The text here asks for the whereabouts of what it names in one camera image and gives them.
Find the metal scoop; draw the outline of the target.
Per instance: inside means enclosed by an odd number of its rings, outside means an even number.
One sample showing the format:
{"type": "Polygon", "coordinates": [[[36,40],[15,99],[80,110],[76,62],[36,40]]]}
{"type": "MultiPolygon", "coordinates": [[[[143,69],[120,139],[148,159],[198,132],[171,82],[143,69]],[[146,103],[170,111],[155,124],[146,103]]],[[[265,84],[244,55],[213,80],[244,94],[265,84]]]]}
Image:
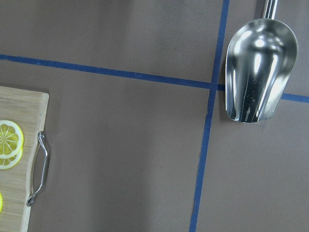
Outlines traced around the metal scoop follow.
{"type": "Polygon", "coordinates": [[[294,32],[275,19],[278,2],[266,0],[262,16],[232,37],[225,60],[225,110],[236,122],[269,119],[298,56],[294,32]]]}

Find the bamboo cutting board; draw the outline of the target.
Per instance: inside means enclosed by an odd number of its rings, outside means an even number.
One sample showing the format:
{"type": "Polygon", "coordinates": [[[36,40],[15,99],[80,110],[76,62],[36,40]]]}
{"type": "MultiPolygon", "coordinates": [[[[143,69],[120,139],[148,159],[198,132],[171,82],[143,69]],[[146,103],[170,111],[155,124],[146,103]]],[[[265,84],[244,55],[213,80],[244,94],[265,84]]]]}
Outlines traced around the bamboo cutting board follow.
{"type": "Polygon", "coordinates": [[[0,172],[0,212],[2,232],[26,232],[31,207],[46,183],[49,152],[43,133],[49,94],[12,87],[0,88],[0,117],[16,123],[24,136],[21,160],[12,168],[0,172]],[[44,163],[41,183],[33,189],[33,170],[39,150],[44,163]]]}

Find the upper stacked lemon slice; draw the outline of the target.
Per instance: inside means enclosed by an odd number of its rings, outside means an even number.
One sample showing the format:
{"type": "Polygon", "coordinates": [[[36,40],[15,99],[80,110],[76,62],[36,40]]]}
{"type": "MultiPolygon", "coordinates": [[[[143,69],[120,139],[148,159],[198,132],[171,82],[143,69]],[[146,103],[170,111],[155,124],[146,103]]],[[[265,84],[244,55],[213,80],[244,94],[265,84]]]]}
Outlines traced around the upper stacked lemon slice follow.
{"type": "Polygon", "coordinates": [[[0,121],[0,158],[8,159],[15,156],[24,143],[21,128],[9,120],[0,121]]]}

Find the stacked lemon slice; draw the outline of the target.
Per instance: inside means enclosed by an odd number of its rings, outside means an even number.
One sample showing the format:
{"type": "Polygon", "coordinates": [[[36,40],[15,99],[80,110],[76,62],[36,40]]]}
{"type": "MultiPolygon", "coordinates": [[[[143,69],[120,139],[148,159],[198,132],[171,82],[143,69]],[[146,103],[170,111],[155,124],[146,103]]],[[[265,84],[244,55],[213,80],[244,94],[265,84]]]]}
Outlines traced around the stacked lemon slice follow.
{"type": "Polygon", "coordinates": [[[0,158],[8,159],[15,156],[24,143],[21,128],[9,120],[0,121],[0,158]]]}
{"type": "Polygon", "coordinates": [[[0,159],[0,169],[7,170],[15,165],[21,160],[23,154],[23,148],[21,148],[16,155],[11,158],[0,159]]]}

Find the lower stacked lemon slice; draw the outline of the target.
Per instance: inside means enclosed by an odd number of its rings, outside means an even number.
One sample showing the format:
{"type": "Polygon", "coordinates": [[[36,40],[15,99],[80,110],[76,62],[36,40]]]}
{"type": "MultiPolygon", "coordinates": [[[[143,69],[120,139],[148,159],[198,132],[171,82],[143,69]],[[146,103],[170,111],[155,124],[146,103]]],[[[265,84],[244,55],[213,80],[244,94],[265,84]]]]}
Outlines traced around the lower stacked lemon slice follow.
{"type": "Polygon", "coordinates": [[[7,170],[15,165],[21,160],[23,154],[23,148],[21,148],[16,155],[11,158],[0,159],[0,169],[7,170]]]}

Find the single lemon slice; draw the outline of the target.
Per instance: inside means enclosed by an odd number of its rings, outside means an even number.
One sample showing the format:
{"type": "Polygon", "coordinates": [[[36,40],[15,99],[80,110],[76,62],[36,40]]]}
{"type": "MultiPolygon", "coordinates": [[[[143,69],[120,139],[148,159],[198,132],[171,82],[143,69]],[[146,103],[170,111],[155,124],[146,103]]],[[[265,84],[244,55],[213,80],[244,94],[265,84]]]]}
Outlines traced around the single lemon slice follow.
{"type": "Polygon", "coordinates": [[[0,213],[2,212],[2,208],[3,208],[3,197],[2,193],[0,193],[0,213]]]}

